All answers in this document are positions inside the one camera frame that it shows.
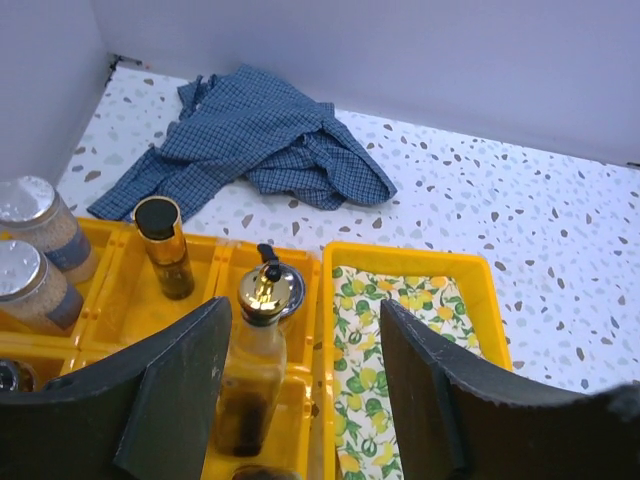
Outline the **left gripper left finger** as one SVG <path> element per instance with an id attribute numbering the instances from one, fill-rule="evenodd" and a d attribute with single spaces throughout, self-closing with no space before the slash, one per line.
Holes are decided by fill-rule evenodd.
<path id="1" fill-rule="evenodd" d="M 2 394 L 2 478 L 200 478 L 231 321 L 215 297 L 38 392 Z"/>

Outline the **glass oil bottle gold pourer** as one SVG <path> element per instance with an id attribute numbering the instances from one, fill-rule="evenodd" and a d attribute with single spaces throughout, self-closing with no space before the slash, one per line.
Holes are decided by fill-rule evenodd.
<path id="1" fill-rule="evenodd" d="M 232 480 L 301 480 L 294 470 L 264 465 L 243 465 L 236 469 Z"/>

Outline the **grey cap salt grinder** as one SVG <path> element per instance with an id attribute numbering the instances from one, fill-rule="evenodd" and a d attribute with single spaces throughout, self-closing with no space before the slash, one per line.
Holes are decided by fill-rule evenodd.
<path id="1" fill-rule="evenodd" d="M 300 271 L 290 265 L 282 264 L 282 278 L 289 286 L 289 301 L 282 311 L 279 325 L 283 326 L 287 320 L 301 307 L 306 296 L 306 283 Z"/>

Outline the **dark bottle gold band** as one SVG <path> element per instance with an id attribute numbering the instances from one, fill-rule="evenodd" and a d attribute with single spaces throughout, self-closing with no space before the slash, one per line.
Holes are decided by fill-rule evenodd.
<path id="1" fill-rule="evenodd" d="M 162 293 L 171 300 L 191 295 L 195 288 L 178 204 L 165 196 L 150 196 L 133 210 L 133 221 Z"/>

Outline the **brown spice shaker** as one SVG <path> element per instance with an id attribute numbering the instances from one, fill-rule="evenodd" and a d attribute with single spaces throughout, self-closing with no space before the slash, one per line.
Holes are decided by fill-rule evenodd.
<path id="1" fill-rule="evenodd" d="M 33 392 L 37 387 L 35 370 L 27 363 L 2 358 L 0 361 L 2 393 Z"/>

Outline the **corner glass bottle gold pourer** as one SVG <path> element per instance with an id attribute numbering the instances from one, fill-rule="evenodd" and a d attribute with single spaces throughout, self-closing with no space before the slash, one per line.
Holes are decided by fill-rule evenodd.
<path id="1" fill-rule="evenodd" d="M 287 348 L 278 323 L 291 294 L 273 248 L 238 287 L 241 322 L 226 357 L 216 403 L 214 442 L 228 456 L 255 457 L 267 437 L 285 377 Z"/>

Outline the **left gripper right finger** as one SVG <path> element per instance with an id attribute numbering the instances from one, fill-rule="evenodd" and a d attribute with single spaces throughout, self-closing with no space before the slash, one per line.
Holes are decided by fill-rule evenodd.
<path id="1" fill-rule="evenodd" d="M 405 478 L 638 478 L 638 385 L 584 395 L 526 379 L 396 301 L 382 301 L 380 327 Z"/>

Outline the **blue label spice jar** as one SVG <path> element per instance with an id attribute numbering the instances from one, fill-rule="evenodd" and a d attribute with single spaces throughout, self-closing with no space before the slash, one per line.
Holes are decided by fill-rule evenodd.
<path id="1" fill-rule="evenodd" d="M 1 227 L 44 253 L 73 284 L 89 280 L 97 269 L 98 256 L 77 218 L 43 178 L 1 183 Z"/>

